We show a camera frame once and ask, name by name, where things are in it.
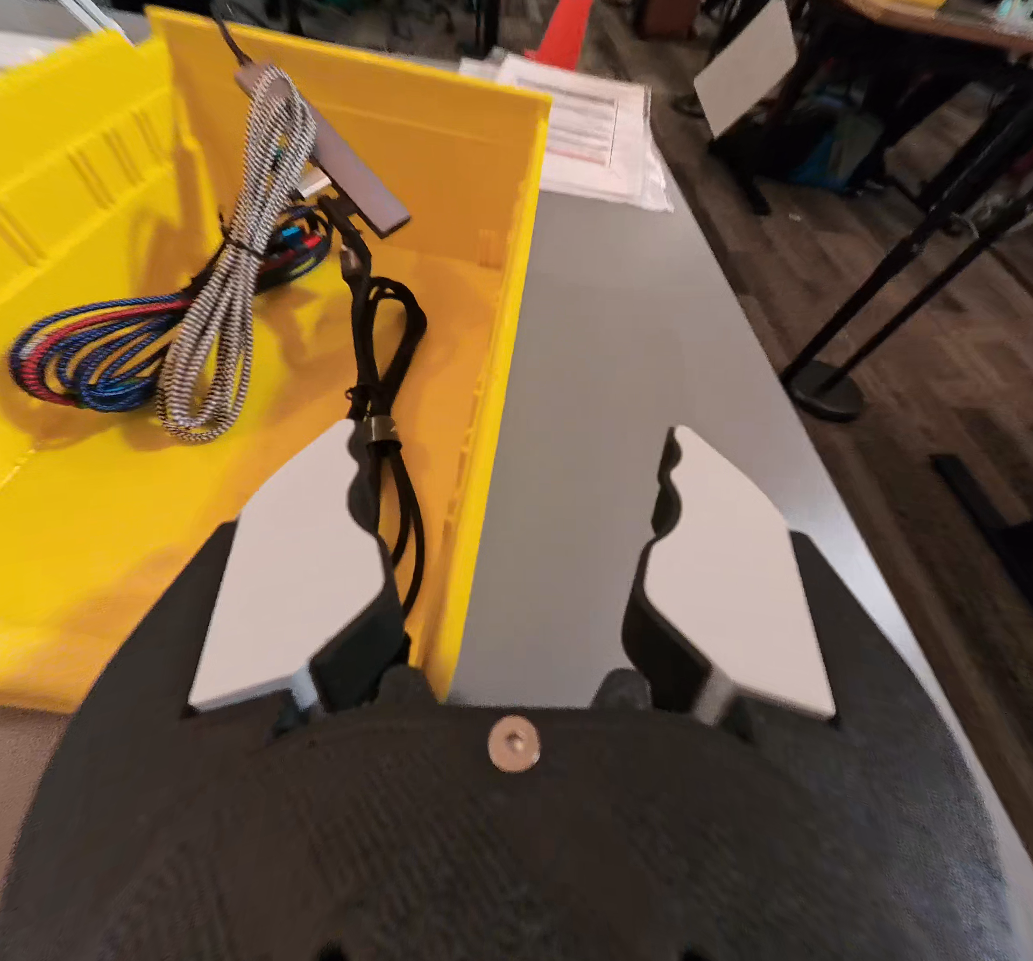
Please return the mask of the brown box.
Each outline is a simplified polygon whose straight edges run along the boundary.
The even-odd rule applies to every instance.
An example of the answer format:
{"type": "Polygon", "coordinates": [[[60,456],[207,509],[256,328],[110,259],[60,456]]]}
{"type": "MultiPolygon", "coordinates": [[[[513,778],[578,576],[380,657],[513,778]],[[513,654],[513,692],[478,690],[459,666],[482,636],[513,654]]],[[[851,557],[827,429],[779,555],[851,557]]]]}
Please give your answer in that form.
{"type": "Polygon", "coordinates": [[[695,38],[699,0],[646,0],[639,20],[645,40],[687,41],[695,38]]]}

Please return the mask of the papers in plastic sleeve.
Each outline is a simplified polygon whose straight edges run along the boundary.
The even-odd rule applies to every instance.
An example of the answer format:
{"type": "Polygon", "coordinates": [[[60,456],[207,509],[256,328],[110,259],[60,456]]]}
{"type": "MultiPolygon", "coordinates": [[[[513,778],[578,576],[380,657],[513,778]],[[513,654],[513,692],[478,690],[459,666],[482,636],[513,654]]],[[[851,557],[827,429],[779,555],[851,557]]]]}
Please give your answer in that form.
{"type": "Polygon", "coordinates": [[[459,72],[550,99],[545,193],[674,212],[665,165],[650,126],[647,86],[591,76],[507,54],[463,58],[459,72]]]}

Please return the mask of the white board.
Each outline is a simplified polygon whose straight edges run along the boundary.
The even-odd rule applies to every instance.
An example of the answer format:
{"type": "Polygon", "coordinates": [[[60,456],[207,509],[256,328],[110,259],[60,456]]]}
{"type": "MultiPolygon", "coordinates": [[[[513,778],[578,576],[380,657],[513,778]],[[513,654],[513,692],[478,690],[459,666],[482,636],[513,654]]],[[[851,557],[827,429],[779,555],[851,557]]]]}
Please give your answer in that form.
{"type": "Polygon", "coordinates": [[[695,78],[693,87],[712,140],[724,136],[797,62],[786,0],[768,0],[695,78]]]}

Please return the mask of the orange traffic cone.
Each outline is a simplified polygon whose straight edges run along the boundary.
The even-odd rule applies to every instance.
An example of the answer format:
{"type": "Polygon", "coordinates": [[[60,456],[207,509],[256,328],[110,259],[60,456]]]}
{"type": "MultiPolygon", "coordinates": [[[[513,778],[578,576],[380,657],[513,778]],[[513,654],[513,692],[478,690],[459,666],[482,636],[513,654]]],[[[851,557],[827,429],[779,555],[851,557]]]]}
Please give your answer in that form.
{"type": "Polygon", "coordinates": [[[581,58],[594,0],[559,0],[539,47],[523,55],[538,64],[573,72],[581,58]]]}

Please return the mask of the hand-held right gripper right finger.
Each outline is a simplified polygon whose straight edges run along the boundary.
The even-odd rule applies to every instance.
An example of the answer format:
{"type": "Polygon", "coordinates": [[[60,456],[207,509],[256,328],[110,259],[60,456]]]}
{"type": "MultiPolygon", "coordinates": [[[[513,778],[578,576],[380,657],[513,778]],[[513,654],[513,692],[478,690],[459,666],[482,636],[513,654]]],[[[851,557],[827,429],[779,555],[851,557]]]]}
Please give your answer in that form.
{"type": "Polygon", "coordinates": [[[652,535],[621,640],[654,709],[719,725],[741,701],[817,720],[837,707],[789,527],[684,425],[668,429],[652,535]]]}

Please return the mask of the grey USB hub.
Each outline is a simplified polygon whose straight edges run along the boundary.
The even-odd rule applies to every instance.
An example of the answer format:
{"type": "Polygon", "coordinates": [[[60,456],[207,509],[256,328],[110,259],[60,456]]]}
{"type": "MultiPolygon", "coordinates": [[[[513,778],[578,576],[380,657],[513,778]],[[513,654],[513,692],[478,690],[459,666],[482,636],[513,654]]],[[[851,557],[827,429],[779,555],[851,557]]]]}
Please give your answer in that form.
{"type": "Polygon", "coordinates": [[[246,59],[239,64],[236,81],[249,109],[242,180],[230,224],[244,239],[253,243],[267,239],[310,165],[328,176],[380,239],[404,227],[410,219],[405,206],[283,69],[246,59]]]}

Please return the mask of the wooden table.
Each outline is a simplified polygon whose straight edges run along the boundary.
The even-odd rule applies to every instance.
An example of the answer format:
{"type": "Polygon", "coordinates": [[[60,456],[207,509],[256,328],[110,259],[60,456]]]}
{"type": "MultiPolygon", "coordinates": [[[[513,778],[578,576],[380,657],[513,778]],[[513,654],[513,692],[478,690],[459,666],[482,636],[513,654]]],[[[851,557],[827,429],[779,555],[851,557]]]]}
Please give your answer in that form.
{"type": "Polygon", "coordinates": [[[948,38],[1018,56],[1031,56],[1030,21],[997,18],[973,0],[947,0],[939,10],[897,0],[829,0],[837,11],[874,25],[935,38],[948,38]]]}

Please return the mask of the black table leg frame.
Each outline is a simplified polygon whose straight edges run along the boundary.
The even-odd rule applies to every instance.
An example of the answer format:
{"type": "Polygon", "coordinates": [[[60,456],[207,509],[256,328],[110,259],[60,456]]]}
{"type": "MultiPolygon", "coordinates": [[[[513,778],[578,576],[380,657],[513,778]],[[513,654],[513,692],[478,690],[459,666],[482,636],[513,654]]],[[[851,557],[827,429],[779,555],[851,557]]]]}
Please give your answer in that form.
{"type": "Polygon", "coordinates": [[[850,377],[852,372],[941,295],[963,271],[1031,215],[1031,188],[1027,188],[982,229],[973,230],[968,244],[951,261],[871,334],[851,357],[840,365],[820,359],[833,339],[921,255],[932,237],[961,221],[965,212],[1013,165],[1024,149],[1031,146],[1031,91],[1016,93],[1014,98],[1000,104],[984,126],[949,161],[937,181],[929,185],[924,193],[932,203],[926,208],[922,220],[886,252],[859,287],[834,310],[799,355],[782,370],[781,385],[799,409],[826,422],[849,423],[858,419],[865,399],[860,388],[850,377]]]}

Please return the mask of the yellow plastic bin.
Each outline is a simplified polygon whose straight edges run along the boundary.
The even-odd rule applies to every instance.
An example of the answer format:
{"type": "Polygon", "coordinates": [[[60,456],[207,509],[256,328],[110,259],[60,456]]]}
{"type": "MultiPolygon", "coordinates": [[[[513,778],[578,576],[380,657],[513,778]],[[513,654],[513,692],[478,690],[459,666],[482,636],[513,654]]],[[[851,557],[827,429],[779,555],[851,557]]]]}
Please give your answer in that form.
{"type": "MultiPolygon", "coordinates": [[[[221,241],[248,100],[216,26],[148,10],[151,37],[87,34],[2,72],[2,357],[71,307],[170,293],[221,241]]],[[[238,26],[410,213],[373,273],[428,329],[392,409],[426,535],[407,619],[439,698],[461,651],[518,331],[549,99],[238,26]]],[[[280,464],[347,412],[351,297],[337,257],[257,301],[234,427],[174,440],[151,408],[40,402],[2,364],[2,704],[69,713],[174,577],[280,464]]]]}

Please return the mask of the dark backpack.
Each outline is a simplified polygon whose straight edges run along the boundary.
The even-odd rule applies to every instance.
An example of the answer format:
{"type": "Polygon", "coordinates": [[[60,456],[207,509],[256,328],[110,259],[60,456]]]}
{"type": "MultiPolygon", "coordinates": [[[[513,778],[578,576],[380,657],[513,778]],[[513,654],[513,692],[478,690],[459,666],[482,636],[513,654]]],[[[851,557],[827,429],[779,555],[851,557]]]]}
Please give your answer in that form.
{"type": "Polygon", "coordinates": [[[875,114],[842,95],[808,97],[768,129],[766,119],[746,116],[711,144],[745,185],[760,179],[845,195],[885,134],[875,114]]]}

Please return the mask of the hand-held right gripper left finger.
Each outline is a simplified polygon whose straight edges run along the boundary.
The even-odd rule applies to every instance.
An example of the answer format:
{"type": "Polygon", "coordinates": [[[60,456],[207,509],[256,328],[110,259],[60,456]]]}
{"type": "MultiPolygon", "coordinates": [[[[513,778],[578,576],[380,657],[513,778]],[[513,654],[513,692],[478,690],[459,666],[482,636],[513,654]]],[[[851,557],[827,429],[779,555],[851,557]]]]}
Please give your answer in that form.
{"type": "Polygon", "coordinates": [[[279,691],[303,713],[350,709],[406,658],[368,466],[358,425],[339,421],[240,512],[188,696],[194,710],[279,691]]]}

